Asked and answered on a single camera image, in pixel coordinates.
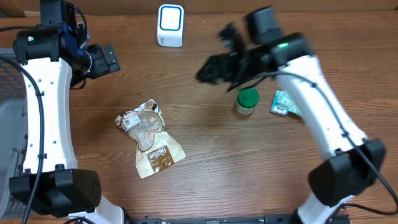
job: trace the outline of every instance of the snack bag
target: snack bag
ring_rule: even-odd
[[[140,178],[160,172],[185,158],[181,145],[166,131],[162,112],[154,100],[119,115],[115,123],[137,142],[136,167]]]
[[[288,112],[295,113],[299,116],[302,115],[300,109],[297,108],[297,105],[286,90],[276,91],[274,99],[272,100],[270,112],[282,116],[287,115]]]

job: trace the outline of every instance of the wooden table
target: wooden table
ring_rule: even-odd
[[[227,85],[199,84],[207,57],[228,51],[217,33],[244,14],[186,15],[181,49],[159,47],[157,16],[88,16],[91,43],[112,43],[120,72],[88,80],[70,92],[72,140],[79,168],[96,170],[103,194],[133,217],[251,217],[291,213],[306,201],[308,173],[321,163],[300,119],[269,113],[276,83],[259,87],[250,117],[233,106]],[[337,97],[371,139],[387,146],[382,174],[398,191],[398,13],[394,11],[278,13],[286,33],[303,32]],[[39,19],[0,19],[0,27]],[[16,31],[0,34],[10,47]],[[187,157],[146,179],[136,170],[136,145],[115,117],[155,99],[167,129]],[[353,200],[383,210],[394,203],[380,183]],[[349,208],[353,223],[396,223],[396,217]],[[0,223],[19,223],[20,220]],[[63,223],[32,216],[30,223]]]

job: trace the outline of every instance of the small container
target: small container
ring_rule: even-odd
[[[253,113],[259,98],[259,92],[254,88],[241,90],[235,102],[236,111],[240,114]]]

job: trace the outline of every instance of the blue outline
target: blue outline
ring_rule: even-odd
[[[178,29],[163,29],[162,28],[162,15],[163,15],[163,8],[166,8],[166,7],[168,7],[168,8],[174,8],[174,9],[179,9],[180,10],[180,21],[178,22]],[[181,28],[181,13],[182,13],[182,11],[181,11],[181,9],[179,8],[179,7],[175,7],[175,6],[163,6],[161,9],[160,9],[160,24],[159,24],[159,27],[162,29],[162,30],[167,30],[167,31],[179,31],[180,30],[180,28]]]

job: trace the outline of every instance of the barcode sticker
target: barcode sticker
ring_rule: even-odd
[[[138,117],[138,115],[134,115],[131,116],[129,118],[126,118],[125,120],[123,120],[124,125],[126,126],[126,129],[129,129],[131,127],[133,127],[134,125],[140,123],[140,119]]]

